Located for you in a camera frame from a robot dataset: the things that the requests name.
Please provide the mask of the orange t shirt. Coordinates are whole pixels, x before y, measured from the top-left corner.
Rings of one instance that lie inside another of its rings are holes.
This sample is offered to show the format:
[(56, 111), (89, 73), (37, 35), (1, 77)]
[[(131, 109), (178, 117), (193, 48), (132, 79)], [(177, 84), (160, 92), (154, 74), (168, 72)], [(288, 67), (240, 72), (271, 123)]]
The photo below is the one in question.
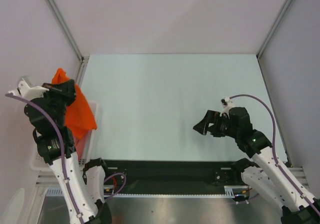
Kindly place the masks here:
[(82, 139), (89, 131), (97, 129), (95, 116), (80, 87), (75, 84), (75, 101), (67, 107), (65, 124), (77, 139)]

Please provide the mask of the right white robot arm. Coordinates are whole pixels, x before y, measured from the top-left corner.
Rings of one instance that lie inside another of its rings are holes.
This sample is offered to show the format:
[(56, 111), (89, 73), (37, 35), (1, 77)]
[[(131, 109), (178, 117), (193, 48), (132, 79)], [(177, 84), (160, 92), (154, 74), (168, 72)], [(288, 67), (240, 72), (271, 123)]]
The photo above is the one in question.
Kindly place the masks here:
[(282, 223), (319, 223), (319, 199), (310, 193), (273, 153), (272, 143), (253, 128), (244, 107), (228, 113), (208, 110), (193, 129), (201, 135), (231, 137), (247, 154), (231, 165), (231, 180), (252, 187), (282, 214)]

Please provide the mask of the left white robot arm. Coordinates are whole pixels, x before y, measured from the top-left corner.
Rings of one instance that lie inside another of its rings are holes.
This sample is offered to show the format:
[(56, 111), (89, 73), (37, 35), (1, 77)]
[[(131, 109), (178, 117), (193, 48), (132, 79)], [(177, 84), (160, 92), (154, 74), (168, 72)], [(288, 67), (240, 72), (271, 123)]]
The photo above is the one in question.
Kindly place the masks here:
[(73, 134), (65, 123), (66, 109), (77, 96), (74, 80), (41, 86), (20, 82), (19, 91), (28, 100), (24, 112), (34, 127), (38, 154), (58, 180), (70, 223), (111, 223), (110, 208), (103, 197), (110, 171), (100, 158), (81, 170)]

